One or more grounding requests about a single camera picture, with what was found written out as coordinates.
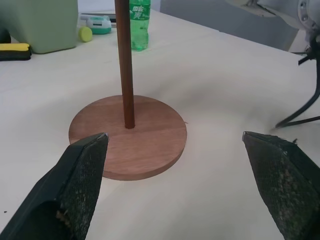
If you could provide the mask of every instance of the wooden base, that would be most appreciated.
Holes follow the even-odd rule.
[[[106,178],[132,181],[153,177],[175,164],[185,148],[186,124],[170,106],[134,96],[134,112],[135,128],[126,129],[122,96],[111,96],[86,106],[71,122],[71,144],[93,134],[109,134]]]

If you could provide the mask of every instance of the vertical wooden rod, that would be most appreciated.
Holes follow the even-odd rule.
[[[135,108],[129,0],[114,0],[114,3],[123,99],[124,126],[127,129],[133,129],[135,127]]]

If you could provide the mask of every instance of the table surface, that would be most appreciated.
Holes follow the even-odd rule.
[[[298,67],[297,55],[155,11],[149,34],[149,48],[132,54],[134,92],[182,116],[186,147],[158,176],[102,179],[87,239],[282,240],[242,133],[269,133],[301,107],[315,90],[315,62]],[[69,145],[78,111],[119,94],[115,32],[27,62],[0,63],[0,231]],[[317,102],[302,118],[319,112]],[[274,134],[297,138],[320,164],[317,123]]]

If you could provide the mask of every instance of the green bottle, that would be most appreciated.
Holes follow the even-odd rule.
[[[148,48],[151,0],[130,0],[131,48],[142,51]]]

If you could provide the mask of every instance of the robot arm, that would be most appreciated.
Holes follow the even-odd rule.
[[[281,17],[309,34],[320,30],[320,0],[226,0],[261,17]]]

